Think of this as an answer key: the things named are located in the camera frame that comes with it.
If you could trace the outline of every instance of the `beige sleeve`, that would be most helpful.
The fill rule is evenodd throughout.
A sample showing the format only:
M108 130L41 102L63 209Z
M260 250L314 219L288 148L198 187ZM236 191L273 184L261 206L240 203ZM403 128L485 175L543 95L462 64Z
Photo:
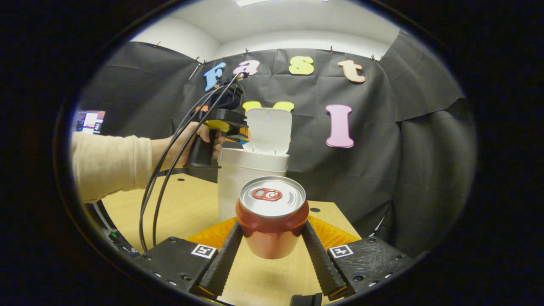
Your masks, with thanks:
M151 140L75 132L72 170L80 200L97 201L120 190L145 188L151 176Z

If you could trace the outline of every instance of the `open lid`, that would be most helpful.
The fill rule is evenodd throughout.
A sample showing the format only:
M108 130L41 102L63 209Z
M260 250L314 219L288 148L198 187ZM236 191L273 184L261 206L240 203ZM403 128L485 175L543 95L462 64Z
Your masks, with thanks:
M245 113L250 141L244 150L260 154L284 155L291 140L291 112L281 108L248 109Z

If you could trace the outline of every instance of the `computer monitor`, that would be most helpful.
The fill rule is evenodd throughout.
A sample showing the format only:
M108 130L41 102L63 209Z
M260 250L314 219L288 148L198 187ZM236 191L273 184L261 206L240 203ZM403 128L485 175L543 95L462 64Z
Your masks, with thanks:
M78 111L73 125L74 132L100 134L105 111Z

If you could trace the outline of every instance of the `pink letter i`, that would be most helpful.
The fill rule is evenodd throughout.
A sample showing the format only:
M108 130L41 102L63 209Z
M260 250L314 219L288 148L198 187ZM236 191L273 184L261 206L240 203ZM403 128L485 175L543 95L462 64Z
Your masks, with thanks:
M338 148L350 148L353 146L353 139L349 138L348 114L351 107L347 105L327 105L325 107L331 114L331 137L327 138L328 146Z

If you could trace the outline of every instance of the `white ceiling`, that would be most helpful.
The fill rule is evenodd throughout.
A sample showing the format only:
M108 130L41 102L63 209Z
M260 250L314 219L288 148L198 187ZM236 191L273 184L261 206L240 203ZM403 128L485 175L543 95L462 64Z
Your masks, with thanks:
M399 28L349 0L274 0L241 8L234 0L200 0L172 17L208 33L220 44L284 30L323 30L391 45Z

